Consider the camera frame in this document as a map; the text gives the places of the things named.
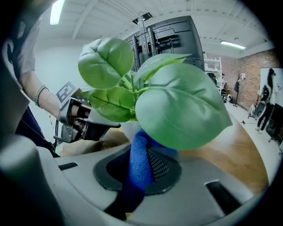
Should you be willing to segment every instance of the ceiling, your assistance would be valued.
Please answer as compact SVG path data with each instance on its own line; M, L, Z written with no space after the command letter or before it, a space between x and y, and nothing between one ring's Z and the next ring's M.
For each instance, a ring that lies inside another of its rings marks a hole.
M50 12L51 9L43 15L41 40L124 39L138 31L138 25L132 21L149 12L153 17L145 26L191 15L206 48L224 48L221 40L247 49L269 41L256 16L239 0L65 0L60 22L52 26Z

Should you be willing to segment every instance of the brick wall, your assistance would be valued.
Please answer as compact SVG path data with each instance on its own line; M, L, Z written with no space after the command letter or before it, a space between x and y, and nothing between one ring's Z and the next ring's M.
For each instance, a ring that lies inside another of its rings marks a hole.
M207 57L213 59L221 57L222 71L225 74L225 80L233 98L237 96L233 88L238 78L238 70L240 70L240 75L241 73L246 73L246 79L241 82L238 103L247 109L253 103L256 103L257 92L260 86L260 69L281 68L272 49L240 59L209 53Z
M250 108L256 103L257 92L260 87L261 68L280 68L281 65L273 50L267 50L238 59L240 73L246 73L246 80L242 82L239 92L239 103Z

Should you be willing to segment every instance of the white pot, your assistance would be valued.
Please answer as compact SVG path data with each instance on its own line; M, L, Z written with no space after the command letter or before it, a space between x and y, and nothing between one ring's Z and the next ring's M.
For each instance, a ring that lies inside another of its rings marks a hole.
M133 141L136 133L142 129L139 122L122 122L120 124L125 136L128 138L130 142Z

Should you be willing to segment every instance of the wooden table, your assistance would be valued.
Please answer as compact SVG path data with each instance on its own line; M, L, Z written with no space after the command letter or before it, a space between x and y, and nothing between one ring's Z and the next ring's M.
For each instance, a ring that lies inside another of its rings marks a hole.
M237 178L254 194L268 187L268 177L261 156L245 129L230 114L233 125L201 148L180 151L181 155L201 157ZM86 154L128 142L121 128L112 128L101 142L80 140L64 144L64 156Z
M262 158L245 129L231 115L232 126L201 148L181 151L182 155L203 158L237 178L254 194L268 187L268 176Z

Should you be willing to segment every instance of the metal bracket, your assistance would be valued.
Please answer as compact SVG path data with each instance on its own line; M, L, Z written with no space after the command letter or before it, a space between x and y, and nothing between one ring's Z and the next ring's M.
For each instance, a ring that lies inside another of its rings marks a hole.
M72 143L78 140L80 136L81 136L81 132L77 131L73 126L63 125L61 137L54 136L54 139L65 143Z
M150 42L150 46L151 46L151 55L157 55L157 51L156 51L156 47L155 47L155 37L154 37L154 33L151 29L151 27L147 28L147 31L149 33L149 42Z
M148 54L149 48L147 45L146 34L145 34L145 25L143 23L143 17L138 18L138 25L140 27L140 34L141 34L141 47L142 47L142 54Z
M133 47L134 47L134 64L136 67L136 71L138 71L138 69L140 68L141 64L140 64L140 58L138 56L138 43L137 43L137 37L134 35L133 36Z

